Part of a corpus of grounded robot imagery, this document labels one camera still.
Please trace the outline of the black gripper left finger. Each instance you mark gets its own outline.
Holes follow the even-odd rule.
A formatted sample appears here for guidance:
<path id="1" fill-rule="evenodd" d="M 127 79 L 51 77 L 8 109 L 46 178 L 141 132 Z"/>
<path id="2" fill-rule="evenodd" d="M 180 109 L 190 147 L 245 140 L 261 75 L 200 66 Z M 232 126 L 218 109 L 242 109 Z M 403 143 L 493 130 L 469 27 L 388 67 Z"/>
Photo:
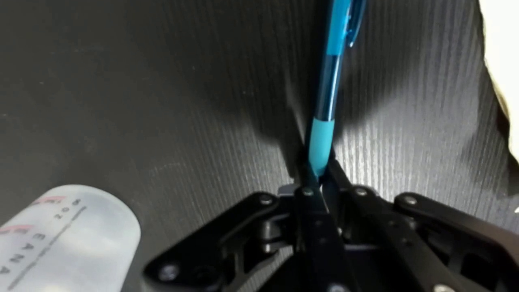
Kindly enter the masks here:
<path id="1" fill-rule="evenodd" d="M 257 192 L 143 270 L 153 292 L 235 292 L 289 249 L 266 281 L 273 291 L 334 292 L 339 288 L 339 234 L 331 202 L 334 179 L 310 176 L 286 195 Z"/>

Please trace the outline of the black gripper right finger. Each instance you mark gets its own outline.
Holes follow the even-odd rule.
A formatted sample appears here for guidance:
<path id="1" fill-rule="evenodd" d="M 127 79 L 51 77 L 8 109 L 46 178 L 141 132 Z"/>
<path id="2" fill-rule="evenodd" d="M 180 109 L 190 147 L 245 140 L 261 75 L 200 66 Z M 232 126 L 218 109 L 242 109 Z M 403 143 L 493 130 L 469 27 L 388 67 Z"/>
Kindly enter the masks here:
<path id="1" fill-rule="evenodd" d="M 519 236 L 425 195 L 388 202 L 333 161 L 325 195 L 357 292 L 519 292 Z"/>

